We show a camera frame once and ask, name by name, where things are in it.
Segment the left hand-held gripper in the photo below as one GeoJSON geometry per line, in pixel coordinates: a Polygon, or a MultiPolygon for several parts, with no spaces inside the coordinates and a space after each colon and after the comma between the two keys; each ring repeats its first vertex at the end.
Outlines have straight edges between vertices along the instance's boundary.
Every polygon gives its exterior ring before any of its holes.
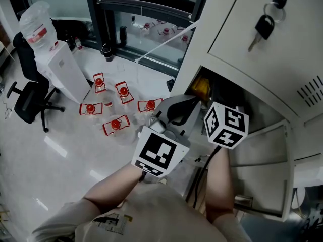
{"type": "Polygon", "coordinates": [[[169,174],[190,150],[190,136],[201,101],[193,95],[163,100],[154,115],[139,117],[143,124],[131,164],[155,177],[169,174]]]}

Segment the large clear water bottle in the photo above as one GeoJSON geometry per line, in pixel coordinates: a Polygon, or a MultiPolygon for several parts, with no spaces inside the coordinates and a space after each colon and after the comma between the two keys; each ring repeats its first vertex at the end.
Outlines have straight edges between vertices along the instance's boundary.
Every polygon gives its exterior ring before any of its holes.
{"type": "Polygon", "coordinates": [[[54,50],[58,44],[57,32],[49,15],[49,3],[33,3],[19,20],[20,30],[35,54],[54,50]]]}

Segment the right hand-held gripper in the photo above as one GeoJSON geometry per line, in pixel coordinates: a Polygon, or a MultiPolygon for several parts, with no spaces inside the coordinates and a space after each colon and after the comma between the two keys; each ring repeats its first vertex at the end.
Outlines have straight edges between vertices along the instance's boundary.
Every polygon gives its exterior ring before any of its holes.
{"type": "Polygon", "coordinates": [[[249,116],[217,102],[203,121],[208,141],[227,149],[234,149],[248,135],[249,116]]]}

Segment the person's left forearm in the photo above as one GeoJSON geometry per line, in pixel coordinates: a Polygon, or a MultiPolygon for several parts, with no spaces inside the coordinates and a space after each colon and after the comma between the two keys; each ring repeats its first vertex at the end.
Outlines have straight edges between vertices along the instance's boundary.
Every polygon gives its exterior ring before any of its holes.
{"type": "Polygon", "coordinates": [[[93,203],[101,213],[117,208],[138,184],[143,171],[127,164],[95,184],[83,197],[93,203]]]}

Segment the person's right forearm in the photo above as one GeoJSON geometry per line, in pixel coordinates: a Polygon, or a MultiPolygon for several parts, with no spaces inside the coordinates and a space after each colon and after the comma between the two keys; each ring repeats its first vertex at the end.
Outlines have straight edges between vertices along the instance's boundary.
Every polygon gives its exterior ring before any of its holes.
{"type": "Polygon", "coordinates": [[[213,223],[220,216],[232,213],[234,197],[229,153],[228,149],[222,148],[208,165],[205,192],[207,220],[213,223]]]}

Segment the white water dispenser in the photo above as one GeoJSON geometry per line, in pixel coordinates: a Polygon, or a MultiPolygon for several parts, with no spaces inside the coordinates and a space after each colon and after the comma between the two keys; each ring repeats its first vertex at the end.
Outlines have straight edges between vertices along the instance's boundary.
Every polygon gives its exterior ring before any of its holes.
{"type": "Polygon", "coordinates": [[[90,91],[67,43],[59,41],[56,49],[35,57],[38,71],[66,97],[80,104],[90,91]]]}

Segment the black office chair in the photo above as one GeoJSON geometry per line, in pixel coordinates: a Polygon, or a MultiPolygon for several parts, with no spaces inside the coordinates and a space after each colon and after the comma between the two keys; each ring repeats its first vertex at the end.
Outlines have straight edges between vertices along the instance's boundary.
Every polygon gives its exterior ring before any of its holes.
{"type": "Polygon", "coordinates": [[[16,88],[17,82],[14,81],[9,88],[6,97],[9,98],[11,93],[19,95],[14,106],[15,113],[26,123],[32,124],[38,114],[41,116],[42,129],[48,132],[45,126],[45,111],[58,110],[64,112],[64,107],[53,106],[49,101],[54,93],[60,93],[58,88],[49,91],[49,80],[43,76],[37,69],[33,49],[19,32],[15,35],[13,46],[16,49],[21,64],[22,73],[29,82],[23,90],[16,88]]]}

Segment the yellow packet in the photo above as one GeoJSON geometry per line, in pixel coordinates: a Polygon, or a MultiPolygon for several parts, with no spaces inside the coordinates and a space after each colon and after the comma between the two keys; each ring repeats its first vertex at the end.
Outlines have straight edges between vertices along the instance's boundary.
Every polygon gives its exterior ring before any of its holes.
{"type": "Polygon", "coordinates": [[[199,75],[190,86],[190,91],[203,101],[209,100],[210,84],[209,79],[199,75]]]}

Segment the black bottle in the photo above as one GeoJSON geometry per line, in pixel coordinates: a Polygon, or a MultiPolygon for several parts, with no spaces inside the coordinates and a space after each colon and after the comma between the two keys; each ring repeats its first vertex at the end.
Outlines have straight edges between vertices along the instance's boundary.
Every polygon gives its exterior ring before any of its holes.
{"type": "Polygon", "coordinates": [[[120,46],[124,47],[127,44],[127,27],[126,26],[121,26],[120,27],[120,46]]]}

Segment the black window frame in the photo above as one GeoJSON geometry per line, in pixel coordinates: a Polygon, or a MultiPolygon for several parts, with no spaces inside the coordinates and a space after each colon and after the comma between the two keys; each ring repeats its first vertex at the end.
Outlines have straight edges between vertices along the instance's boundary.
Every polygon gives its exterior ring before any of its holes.
{"type": "Polygon", "coordinates": [[[101,52],[106,43],[113,55],[134,61],[176,77],[185,52],[181,50],[180,36],[187,35],[189,43],[193,31],[188,27],[199,19],[206,0],[87,0],[96,38],[96,49],[101,52]],[[141,28],[155,23],[153,33],[141,38],[141,28]],[[120,27],[127,27],[127,44],[120,46],[120,27]],[[168,41],[160,43],[158,30],[173,28],[168,41]]]}

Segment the person's white shirt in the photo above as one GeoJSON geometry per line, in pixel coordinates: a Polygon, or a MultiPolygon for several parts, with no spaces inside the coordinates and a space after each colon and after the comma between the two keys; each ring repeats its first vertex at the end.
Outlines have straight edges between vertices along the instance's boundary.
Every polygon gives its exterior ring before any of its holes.
{"type": "Polygon", "coordinates": [[[101,214],[88,200],[66,203],[29,242],[251,242],[234,214],[213,223],[163,184],[142,184],[122,206],[101,214]]]}

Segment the grey metal cabinet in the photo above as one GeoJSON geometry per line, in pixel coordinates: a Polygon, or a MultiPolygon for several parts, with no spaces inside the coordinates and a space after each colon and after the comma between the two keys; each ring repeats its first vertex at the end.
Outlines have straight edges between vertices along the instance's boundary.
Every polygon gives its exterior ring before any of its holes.
{"type": "Polygon", "coordinates": [[[172,95],[204,69],[249,109],[237,208],[286,220],[295,185],[323,184],[323,0],[206,0],[172,95]]]}

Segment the black cup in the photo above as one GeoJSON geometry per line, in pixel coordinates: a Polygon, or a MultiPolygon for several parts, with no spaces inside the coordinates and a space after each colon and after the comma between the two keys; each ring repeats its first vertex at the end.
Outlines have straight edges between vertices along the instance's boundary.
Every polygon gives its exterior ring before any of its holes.
{"type": "Polygon", "coordinates": [[[111,62],[114,58],[111,47],[106,43],[101,48],[101,54],[104,56],[107,62],[111,62]]]}

